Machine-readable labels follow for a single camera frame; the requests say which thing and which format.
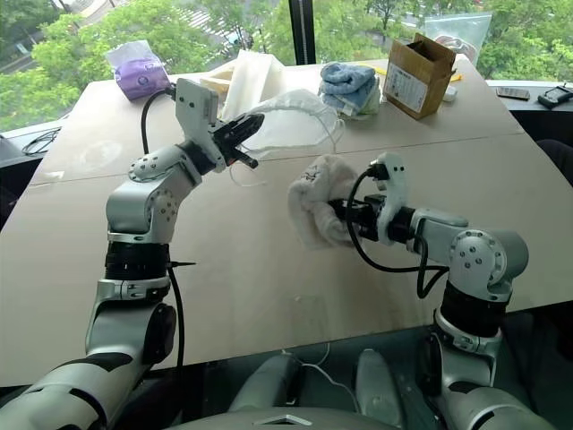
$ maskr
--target folded blue cloth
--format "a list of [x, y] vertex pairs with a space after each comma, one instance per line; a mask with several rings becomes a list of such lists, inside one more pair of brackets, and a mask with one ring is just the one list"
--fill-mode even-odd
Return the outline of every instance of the folded blue cloth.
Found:
[[321, 71], [321, 99], [337, 112], [357, 116], [378, 87], [375, 74], [374, 69], [363, 65], [327, 64]]
[[325, 94], [355, 92], [375, 75], [374, 69], [364, 65], [330, 63], [322, 67], [321, 91]]

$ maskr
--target box label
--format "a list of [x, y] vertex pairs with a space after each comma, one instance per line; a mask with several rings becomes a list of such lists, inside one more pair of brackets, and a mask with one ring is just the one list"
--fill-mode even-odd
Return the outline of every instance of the box label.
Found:
[[419, 114], [426, 99], [428, 85], [389, 63], [384, 89], [387, 94]]

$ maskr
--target purple plastic bag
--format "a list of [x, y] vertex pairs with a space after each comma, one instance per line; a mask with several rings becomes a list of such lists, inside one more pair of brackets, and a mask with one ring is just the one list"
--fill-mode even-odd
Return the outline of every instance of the purple plastic bag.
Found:
[[114, 67], [117, 85], [129, 100], [149, 96], [169, 86], [165, 68], [147, 40], [124, 43], [108, 51], [106, 58]]

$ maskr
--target wooden table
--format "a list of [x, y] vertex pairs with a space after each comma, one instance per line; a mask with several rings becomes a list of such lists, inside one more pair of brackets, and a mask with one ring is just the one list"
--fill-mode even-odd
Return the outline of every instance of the wooden table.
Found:
[[[312, 88], [319, 68], [287, 68], [286, 88]], [[473, 67], [458, 63], [458, 71], [464, 80], [454, 104], [419, 122], [383, 104], [370, 125], [347, 128], [338, 151], [362, 171], [392, 148], [408, 168], [410, 206], [522, 235], [530, 262], [514, 283], [509, 310], [571, 300], [573, 190]], [[101, 103], [103, 111], [94, 107]], [[92, 83], [4, 227], [0, 386], [31, 383], [84, 354], [96, 282], [104, 273], [105, 204], [141, 153], [140, 112], [141, 104], [126, 102], [113, 82]], [[173, 113], [168, 99], [153, 106], [151, 148], [183, 137]], [[257, 174], [265, 186], [242, 188], [226, 172], [209, 174], [183, 203], [171, 254], [198, 263], [177, 272], [187, 364], [431, 322], [443, 283], [421, 301], [415, 274], [375, 271], [350, 249], [302, 246], [287, 216], [286, 193], [313, 159], [262, 162]], [[374, 191], [370, 183], [362, 190]], [[367, 249], [387, 265], [417, 262], [402, 245]], [[171, 295], [167, 302], [173, 303]], [[172, 366], [174, 355], [161, 366]]]

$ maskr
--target cardboard box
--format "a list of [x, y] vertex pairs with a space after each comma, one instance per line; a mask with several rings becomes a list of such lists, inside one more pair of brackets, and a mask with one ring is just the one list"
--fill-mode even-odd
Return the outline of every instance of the cardboard box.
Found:
[[415, 119], [433, 114], [440, 106], [456, 54], [420, 33], [414, 42], [394, 40], [384, 82], [384, 95]]

